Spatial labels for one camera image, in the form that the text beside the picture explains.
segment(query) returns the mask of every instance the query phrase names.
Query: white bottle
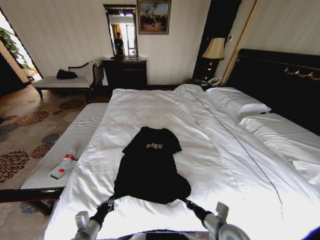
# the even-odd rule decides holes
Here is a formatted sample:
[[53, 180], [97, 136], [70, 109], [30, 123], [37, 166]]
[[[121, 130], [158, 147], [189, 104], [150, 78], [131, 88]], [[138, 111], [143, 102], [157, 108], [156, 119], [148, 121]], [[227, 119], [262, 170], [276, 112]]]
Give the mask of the white bottle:
[[72, 170], [77, 163], [77, 161], [74, 159], [75, 155], [76, 151], [74, 149], [69, 150], [68, 154], [64, 156], [62, 162], [50, 172], [50, 176], [59, 180], [70, 170]]

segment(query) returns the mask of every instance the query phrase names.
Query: red bottle cap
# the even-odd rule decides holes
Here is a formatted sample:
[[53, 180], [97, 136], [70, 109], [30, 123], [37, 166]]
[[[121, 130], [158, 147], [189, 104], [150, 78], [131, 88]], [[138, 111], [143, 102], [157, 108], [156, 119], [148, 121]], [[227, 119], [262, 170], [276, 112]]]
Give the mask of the red bottle cap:
[[67, 158], [67, 159], [72, 159], [72, 160], [74, 159], [74, 156], [72, 156], [70, 154], [66, 154], [64, 157]]

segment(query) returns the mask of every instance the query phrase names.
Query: wooden dresser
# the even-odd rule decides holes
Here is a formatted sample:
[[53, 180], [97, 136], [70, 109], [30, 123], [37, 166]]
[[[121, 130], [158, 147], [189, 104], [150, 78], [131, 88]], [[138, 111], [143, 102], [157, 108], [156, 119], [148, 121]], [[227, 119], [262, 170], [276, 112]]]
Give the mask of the wooden dresser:
[[112, 89], [145, 89], [147, 86], [147, 59], [126, 57], [104, 59], [102, 64], [108, 85]]

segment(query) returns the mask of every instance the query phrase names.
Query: green leaves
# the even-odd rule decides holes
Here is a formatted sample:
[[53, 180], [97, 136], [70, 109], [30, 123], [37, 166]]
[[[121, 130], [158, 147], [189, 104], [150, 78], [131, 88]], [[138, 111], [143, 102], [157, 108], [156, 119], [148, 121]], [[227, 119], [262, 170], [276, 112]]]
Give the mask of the green leaves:
[[11, 35], [14, 36], [15, 34], [0, 27], [0, 40], [3, 42], [6, 49], [11, 53], [11, 55], [17, 59], [19, 56], [24, 60], [23, 64], [19, 64], [19, 66], [33, 70], [31, 67], [28, 66], [25, 57], [19, 53], [19, 48], [16, 46], [16, 42], [11, 39]]

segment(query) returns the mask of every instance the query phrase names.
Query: mirror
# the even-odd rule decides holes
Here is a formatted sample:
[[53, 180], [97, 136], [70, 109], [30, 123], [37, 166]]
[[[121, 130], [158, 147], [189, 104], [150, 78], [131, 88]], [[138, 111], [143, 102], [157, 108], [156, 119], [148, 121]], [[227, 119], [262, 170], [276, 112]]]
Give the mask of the mirror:
[[113, 55], [138, 57], [136, 5], [104, 4]]

